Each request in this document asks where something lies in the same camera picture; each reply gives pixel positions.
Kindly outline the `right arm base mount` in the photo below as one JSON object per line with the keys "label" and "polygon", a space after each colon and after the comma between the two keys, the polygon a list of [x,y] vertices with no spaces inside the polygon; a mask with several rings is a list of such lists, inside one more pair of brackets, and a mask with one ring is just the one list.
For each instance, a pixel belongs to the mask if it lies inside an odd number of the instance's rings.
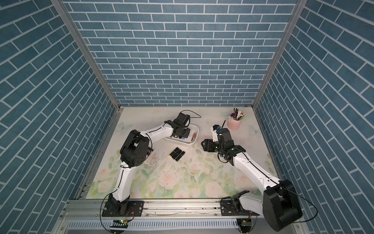
{"label": "right arm base mount", "polygon": [[222,216],[233,216],[241,215],[238,211],[235,202],[231,198],[223,198],[220,200],[221,215]]}

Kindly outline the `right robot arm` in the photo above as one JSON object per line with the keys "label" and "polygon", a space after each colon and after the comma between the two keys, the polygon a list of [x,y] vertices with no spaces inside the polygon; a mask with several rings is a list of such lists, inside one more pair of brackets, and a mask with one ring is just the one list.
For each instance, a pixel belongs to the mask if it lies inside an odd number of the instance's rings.
{"label": "right robot arm", "polygon": [[220,202],[223,216],[252,213],[262,215],[276,232],[303,216],[298,195],[292,182],[280,180],[256,163],[246,150],[236,145],[230,131],[219,125],[212,127],[212,138],[201,143],[206,152],[216,152],[218,159],[230,163],[244,173],[260,190],[257,196],[244,190]]}

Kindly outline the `red lip gloss tube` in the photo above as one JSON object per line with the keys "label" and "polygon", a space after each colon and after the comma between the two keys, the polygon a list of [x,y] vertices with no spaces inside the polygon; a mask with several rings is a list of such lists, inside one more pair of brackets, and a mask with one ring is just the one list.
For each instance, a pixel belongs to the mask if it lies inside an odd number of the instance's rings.
{"label": "red lip gloss tube", "polygon": [[194,133],[193,136],[192,136],[192,140],[191,141],[195,141],[197,138],[197,133]]}

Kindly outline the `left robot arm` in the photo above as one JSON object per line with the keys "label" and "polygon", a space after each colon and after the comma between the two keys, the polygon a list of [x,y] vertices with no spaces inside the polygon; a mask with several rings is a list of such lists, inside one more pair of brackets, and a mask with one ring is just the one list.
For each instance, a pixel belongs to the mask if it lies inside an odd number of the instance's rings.
{"label": "left robot arm", "polygon": [[107,209],[103,212],[104,216],[124,216],[129,211],[130,187],[136,167],[151,154],[153,143],[166,137],[188,138],[190,123],[190,115],[180,112],[176,119],[164,121],[156,128],[141,132],[132,130],[129,133],[120,149],[120,173],[115,190],[108,195],[105,203]]}

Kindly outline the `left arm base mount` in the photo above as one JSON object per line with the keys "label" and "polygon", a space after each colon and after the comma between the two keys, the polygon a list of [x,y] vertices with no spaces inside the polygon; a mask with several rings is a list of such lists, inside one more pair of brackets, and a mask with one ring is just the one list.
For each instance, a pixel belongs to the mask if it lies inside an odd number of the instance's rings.
{"label": "left arm base mount", "polygon": [[145,202],[140,200],[122,203],[107,201],[101,215],[103,217],[139,217],[142,215],[144,204]]}

